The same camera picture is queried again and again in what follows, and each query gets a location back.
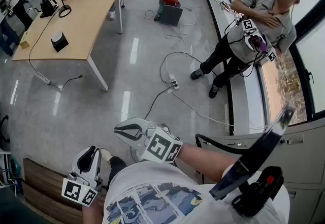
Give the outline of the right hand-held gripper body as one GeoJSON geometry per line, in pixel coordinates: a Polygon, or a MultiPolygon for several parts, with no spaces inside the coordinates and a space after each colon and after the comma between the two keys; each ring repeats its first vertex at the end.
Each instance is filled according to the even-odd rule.
{"type": "Polygon", "coordinates": [[[133,148],[138,161],[147,160],[172,164],[178,155],[183,142],[170,132],[159,127],[160,124],[148,121],[144,146],[133,148]]]}

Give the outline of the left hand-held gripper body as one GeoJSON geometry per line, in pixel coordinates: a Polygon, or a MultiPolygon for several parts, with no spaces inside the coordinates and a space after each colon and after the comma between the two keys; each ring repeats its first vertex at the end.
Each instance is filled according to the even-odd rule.
{"type": "Polygon", "coordinates": [[[102,178],[94,179],[69,171],[63,179],[61,195],[73,202],[89,207],[102,188],[102,178]]]}

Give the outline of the person's right forearm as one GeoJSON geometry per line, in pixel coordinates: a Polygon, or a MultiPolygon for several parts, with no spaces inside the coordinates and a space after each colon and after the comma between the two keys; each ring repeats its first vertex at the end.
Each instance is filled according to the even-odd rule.
{"type": "Polygon", "coordinates": [[[235,158],[226,154],[189,144],[182,145],[177,157],[215,182],[219,182],[225,170],[236,162],[235,158]]]}

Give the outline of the black tissue box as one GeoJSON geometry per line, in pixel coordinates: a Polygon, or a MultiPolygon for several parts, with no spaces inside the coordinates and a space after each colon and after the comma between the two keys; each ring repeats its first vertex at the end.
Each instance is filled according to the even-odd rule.
{"type": "Polygon", "coordinates": [[[65,46],[67,46],[69,44],[64,34],[63,34],[62,38],[60,39],[60,41],[58,41],[58,42],[51,41],[51,43],[52,43],[53,48],[55,49],[56,52],[59,52],[65,46]]]}

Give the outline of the person's left white shoe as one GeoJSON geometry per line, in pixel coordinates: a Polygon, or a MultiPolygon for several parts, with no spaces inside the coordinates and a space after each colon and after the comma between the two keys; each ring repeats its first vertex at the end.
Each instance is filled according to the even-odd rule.
{"type": "Polygon", "coordinates": [[[101,151],[102,159],[107,162],[110,162],[110,159],[113,157],[113,155],[108,150],[103,148],[101,148],[100,151],[101,151]]]}

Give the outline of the brown wooden crate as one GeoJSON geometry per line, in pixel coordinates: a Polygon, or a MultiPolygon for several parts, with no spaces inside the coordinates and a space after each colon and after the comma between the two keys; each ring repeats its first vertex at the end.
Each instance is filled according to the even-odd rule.
{"type": "Polygon", "coordinates": [[[25,200],[45,215],[64,224],[82,224],[82,209],[61,196],[64,175],[29,158],[23,159],[25,200]]]}

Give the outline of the white printed t-shirt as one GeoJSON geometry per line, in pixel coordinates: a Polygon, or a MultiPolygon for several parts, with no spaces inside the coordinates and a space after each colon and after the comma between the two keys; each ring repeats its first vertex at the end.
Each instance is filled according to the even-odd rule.
{"type": "Polygon", "coordinates": [[[199,185],[180,169],[166,163],[141,162],[126,167],[112,179],[102,224],[287,224],[290,202],[282,187],[254,217],[232,207],[240,194],[222,200],[210,194],[213,184],[199,185]]]}

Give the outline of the white power strip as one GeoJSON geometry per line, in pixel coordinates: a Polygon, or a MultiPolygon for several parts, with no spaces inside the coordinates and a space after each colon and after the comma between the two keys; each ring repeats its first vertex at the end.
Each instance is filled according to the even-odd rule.
{"type": "Polygon", "coordinates": [[[178,85],[178,82],[174,76],[174,74],[170,74],[169,75],[170,77],[170,84],[171,86],[175,89],[175,90],[178,90],[179,89],[179,85],[178,85]]]}

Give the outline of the teal bag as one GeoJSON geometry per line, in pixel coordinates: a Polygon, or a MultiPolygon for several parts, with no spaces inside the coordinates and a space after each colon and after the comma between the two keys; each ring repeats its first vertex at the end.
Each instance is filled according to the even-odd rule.
{"type": "Polygon", "coordinates": [[[21,177],[21,165],[14,157],[10,159],[10,172],[13,179],[21,177]]]}

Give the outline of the white metal rack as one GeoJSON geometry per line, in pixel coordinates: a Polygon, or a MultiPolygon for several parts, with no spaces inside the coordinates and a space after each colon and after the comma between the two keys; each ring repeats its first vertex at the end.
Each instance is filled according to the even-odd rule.
{"type": "Polygon", "coordinates": [[[10,155],[11,152],[0,148],[0,189],[13,185],[10,173],[10,155]]]}

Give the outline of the black office chair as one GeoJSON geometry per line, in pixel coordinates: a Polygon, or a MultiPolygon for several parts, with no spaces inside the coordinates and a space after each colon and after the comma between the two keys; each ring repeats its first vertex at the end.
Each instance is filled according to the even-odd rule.
{"type": "Polygon", "coordinates": [[[9,139],[9,138],[6,138],[6,137],[2,134],[2,131],[1,131],[2,126],[3,126],[4,122],[5,122],[5,120],[8,120],[8,119],[9,119],[8,115],[5,115],[5,116],[2,118],[2,120],[0,121],[0,139],[2,139],[4,142],[10,143],[10,139],[9,139]]]}

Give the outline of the dark grey square box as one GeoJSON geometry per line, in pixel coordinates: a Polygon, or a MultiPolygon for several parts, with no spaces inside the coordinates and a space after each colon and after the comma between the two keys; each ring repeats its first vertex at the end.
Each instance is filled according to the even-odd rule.
{"type": "Polygon", "coordinates": [[[160,23],[177,26],[183,9],[175,6],[164,5],[160,15],[160,23]]]}

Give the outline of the red vacuum cleaner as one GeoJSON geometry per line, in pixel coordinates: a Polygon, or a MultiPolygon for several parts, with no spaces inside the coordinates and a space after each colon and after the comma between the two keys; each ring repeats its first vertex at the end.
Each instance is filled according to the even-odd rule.
{"type": "Polygon", "coordinates": [[[158,11],[154,17],[154,21],[160,20],[160,16],[163,11],[164,5],[169,5],[169,6],[178,7],[178,8],[181,7],[180,2],[178,0],[159,0],[158,11]]]}

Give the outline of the black-framed window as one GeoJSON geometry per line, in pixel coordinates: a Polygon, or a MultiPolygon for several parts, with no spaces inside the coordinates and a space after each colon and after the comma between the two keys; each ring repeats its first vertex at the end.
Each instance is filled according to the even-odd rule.
{"type": "MultiPolygon", "coordinates": [[[[298,23],[319,0],[302,0],[295,6],[293,22],[298,23]]],[[[242,76],[231,79],[235,135],[260,133],[274,120],[287,101],[295,104],[291,123],[307,119],[298,72],[290,52],[273,62],[262,60],[242,76]]]]}

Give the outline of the black electric kettle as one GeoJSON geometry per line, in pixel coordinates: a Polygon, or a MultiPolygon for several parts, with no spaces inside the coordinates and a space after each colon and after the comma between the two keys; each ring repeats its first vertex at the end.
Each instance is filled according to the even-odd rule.
{"type": "Polygon", "coordinates": [[[58,8],[56,0],[42,0],[41,6],[41,18],[52,16],[58,8]]]}

